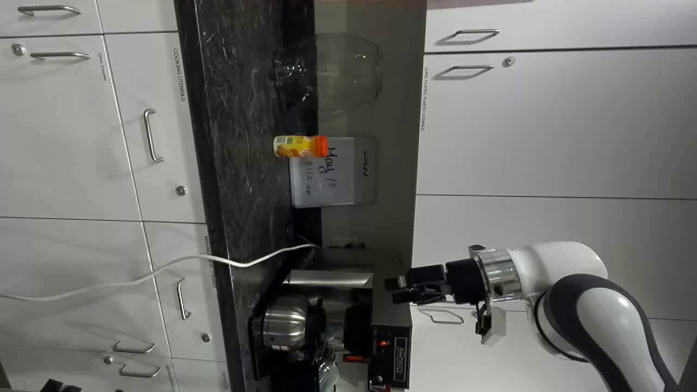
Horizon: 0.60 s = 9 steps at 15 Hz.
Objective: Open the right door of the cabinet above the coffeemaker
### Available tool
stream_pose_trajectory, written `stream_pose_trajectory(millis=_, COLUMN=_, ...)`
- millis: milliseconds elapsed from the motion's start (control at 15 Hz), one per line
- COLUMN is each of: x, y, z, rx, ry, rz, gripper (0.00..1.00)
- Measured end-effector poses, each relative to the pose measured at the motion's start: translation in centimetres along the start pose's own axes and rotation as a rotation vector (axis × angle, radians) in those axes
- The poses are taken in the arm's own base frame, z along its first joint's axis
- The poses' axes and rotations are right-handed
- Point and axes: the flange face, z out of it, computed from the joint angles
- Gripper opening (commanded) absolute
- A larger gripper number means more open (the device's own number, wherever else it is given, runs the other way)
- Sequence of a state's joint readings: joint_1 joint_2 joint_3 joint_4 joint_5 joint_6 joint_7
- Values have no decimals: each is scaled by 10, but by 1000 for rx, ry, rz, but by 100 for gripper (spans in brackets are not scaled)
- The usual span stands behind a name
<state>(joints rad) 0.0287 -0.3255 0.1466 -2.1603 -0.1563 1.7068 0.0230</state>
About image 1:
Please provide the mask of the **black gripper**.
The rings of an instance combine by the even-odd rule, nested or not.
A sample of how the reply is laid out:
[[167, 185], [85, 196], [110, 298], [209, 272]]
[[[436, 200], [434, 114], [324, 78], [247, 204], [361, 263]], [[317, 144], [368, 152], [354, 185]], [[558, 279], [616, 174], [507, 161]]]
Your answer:
[[394, 292], [394, 302], [442, 302], [454, 298], [457, 304], [478, 304], [487, 298], [484, 277], [473, 260], [439, 266], [411, 267], [405, 277], [386, 279], [386, 289]]

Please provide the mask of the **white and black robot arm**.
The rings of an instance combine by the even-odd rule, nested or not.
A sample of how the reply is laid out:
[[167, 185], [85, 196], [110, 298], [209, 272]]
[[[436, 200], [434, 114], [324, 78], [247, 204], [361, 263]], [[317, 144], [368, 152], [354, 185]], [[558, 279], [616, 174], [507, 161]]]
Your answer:
[[680, 389], [643, 304], [610, 279], [589, 244], [473, 244], [464, 260], [410, 267], [384, 286], [394, 302], [471, 304], [481, 343], [501, 335], [501, 302], [525, 301], [541, 343], [591, 364], [610, 392]]

